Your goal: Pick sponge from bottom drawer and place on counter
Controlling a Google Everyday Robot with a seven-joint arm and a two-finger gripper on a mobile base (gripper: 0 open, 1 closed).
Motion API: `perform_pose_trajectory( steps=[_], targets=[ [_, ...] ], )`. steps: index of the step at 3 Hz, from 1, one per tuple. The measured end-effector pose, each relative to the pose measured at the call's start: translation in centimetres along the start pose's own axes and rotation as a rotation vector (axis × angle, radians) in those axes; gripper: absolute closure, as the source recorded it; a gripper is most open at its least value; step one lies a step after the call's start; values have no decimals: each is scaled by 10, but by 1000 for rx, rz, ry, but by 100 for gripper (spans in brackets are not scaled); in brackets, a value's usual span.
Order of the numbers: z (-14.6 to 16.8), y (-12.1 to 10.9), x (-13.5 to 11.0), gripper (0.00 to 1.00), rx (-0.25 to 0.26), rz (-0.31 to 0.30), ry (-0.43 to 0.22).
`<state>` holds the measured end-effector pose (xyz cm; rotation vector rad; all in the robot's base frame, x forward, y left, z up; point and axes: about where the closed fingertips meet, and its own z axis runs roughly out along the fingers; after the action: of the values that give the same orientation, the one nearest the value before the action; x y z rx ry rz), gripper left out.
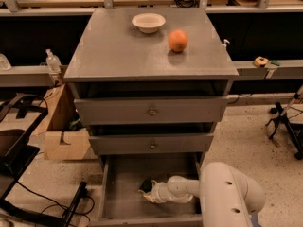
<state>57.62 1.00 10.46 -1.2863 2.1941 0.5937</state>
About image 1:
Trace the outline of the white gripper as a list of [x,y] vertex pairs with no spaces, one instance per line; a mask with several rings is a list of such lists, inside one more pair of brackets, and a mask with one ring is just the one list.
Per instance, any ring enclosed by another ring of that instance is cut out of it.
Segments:
[[143,197],[153,203],[165,203],[167,201],[175,201],[175,196],[168,190],[168,185],[164,182],[151,180],[152,190],[143,193]]

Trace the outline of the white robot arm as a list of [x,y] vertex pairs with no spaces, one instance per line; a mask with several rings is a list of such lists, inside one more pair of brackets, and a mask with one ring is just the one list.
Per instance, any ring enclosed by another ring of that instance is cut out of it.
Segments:
[[166,182],[145,180],[139,192],[152,203],[189,203],[200,200],[204,227],[261,227],[258,213],[265,193],[258,182],[234,167],[212,162],[198,180],[171,176]]

